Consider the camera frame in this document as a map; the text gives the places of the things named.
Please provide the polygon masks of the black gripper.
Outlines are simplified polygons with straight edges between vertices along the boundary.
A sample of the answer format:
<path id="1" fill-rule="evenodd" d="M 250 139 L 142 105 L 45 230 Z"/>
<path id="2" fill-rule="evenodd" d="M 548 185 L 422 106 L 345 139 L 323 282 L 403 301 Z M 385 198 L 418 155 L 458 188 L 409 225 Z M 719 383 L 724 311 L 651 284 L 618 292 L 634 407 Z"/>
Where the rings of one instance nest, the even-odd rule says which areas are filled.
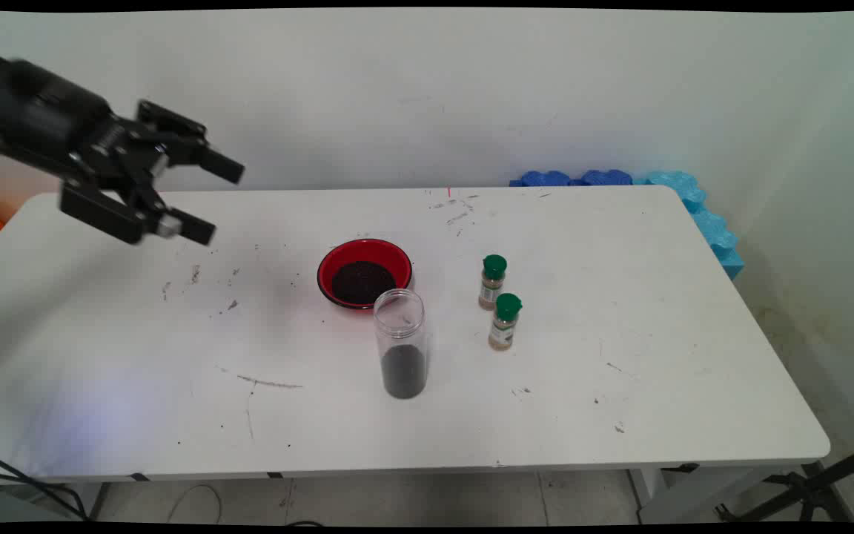
<path id="1" fill-rule="evenodd" d="M 54 175 L 152 185 L 173 167 L 199 167 L 237 185 L 245 166 L 208 141 L 200 122 L 148 100 L 120 119 L 102 96 L 24 60 L 0 58 L 0 155 Z M 115 143 L 119 141 L 119 153 Z M 155 234 L 209 245 L 216 226 L 163 202 L 113 200 L 86 182 L 63 182 L 59 209 L 123 243 Z"/>

